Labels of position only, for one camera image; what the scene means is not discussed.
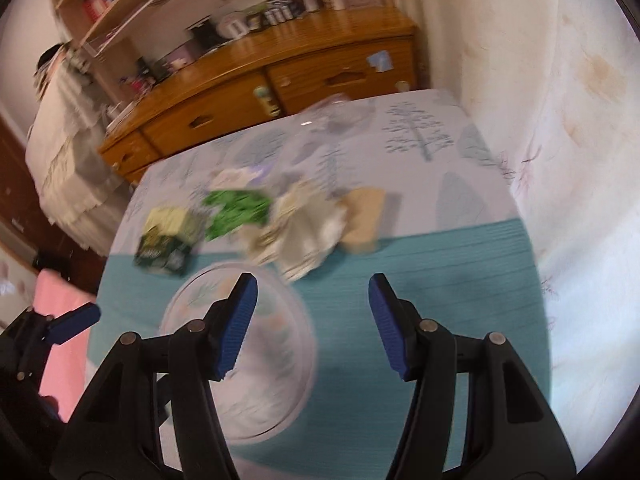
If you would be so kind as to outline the wooden dresser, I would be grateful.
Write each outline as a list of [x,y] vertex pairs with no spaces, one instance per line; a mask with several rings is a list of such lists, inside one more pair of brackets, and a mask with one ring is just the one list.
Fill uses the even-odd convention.
[[417,34],[414,21],[380,6],[320,11],[247,35],[158,84],[99,153],[137,183],[154,162],[334,94],[358,100],[419,89]]

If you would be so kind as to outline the white lace covered furniture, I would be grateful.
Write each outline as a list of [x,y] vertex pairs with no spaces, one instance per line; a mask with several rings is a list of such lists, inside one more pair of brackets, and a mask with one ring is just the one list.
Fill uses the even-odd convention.
[[130,184],[99,154],[110,98],[70,44],[41,55],[34,83],[39,106],[25,160],[40,208],[81,248],[105,257],[131,197]]

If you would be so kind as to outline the dark green tea box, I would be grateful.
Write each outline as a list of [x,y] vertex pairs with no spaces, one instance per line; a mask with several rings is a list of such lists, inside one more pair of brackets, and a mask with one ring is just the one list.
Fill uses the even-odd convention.
[[134,265],[148,273],[185,274],[204,223],[204,217],[189,208],[153,208],[144,222]]

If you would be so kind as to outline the white floral curtain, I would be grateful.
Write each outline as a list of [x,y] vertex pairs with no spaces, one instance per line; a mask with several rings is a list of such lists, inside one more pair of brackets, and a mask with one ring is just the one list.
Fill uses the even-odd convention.
[[639,385],[639,40],[616,0],[393,0],[423,75],[498,158],[549,318],[551,404],[585,466]]

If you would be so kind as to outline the clear plastic bottle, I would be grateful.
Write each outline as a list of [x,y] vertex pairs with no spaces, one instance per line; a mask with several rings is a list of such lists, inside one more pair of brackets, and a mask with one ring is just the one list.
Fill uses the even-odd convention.
[[375,115],[375,100],[351,100],[345,93],[334,93],[308,106],[296,116],[296,122],[313,136],[338,136],[355,134],[364,128]]

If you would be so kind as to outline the beige paper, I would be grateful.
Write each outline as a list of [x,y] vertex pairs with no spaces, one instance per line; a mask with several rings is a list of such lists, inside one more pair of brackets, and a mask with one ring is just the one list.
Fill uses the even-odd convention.
[[311,181],[298,181],[276,199],[265,226],[243,224],[232,232],[248,260],[272,263],[295,282],[322,265],[346,226],[347,209]]

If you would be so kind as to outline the pink bed blanket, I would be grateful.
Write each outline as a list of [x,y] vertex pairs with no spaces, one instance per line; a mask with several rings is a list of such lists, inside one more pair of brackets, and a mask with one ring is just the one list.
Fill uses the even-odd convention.
[[[42,270],[35,288],[35,311],[56,320],[72,312],[96,297],[64,280],[58,272]],[[40,396],[50,396],[58,402],[58,414],[63,422],[72,416],[74,408],[84,393],[87,377],[87,352],[90,330],[78,333],[78,321],[64,322],[46,337],[52,347],[40,384]]]

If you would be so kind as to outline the tree pattern tablecloth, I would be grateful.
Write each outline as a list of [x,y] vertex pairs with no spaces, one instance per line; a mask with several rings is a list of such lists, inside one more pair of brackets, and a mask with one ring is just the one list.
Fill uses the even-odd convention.
[[[297,116],[225,136],[155,164],[134,193],[98,293],[88,360],[122,333],[174,332],[253,271],[258,303],[234,369],[214,387],[244,479],[381,479],[412,388],[390,368],[368,304],[383,273],[401,298],[460,335],[506,335],[550,388],[544,302],[532,246],[494,156],[444,90],[350,102],[349,130],[318,136]],[[156,207],[200,209],[215,174],[311,180],[333,196],[380,188],[378,244],[337,249],[295,282],[252,264],[230,236],[199,244],[181,276],[134,264]]]

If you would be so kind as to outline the green paper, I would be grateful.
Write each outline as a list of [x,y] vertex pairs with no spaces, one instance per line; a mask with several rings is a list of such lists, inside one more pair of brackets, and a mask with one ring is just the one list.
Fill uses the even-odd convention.
[[216,240],[244,224],[264,226],[269,220],[272,199],[256,190],[220,190],[210,192],[202,205],[216,212],[205,229],[206,240]]

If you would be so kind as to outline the white blue small carton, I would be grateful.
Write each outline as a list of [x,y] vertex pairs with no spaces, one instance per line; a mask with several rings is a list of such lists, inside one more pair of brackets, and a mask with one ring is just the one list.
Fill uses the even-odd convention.
[[242,191],[263,188],[271,174],[270,166],[229,167],[212,174],[208,189],[214,191]]

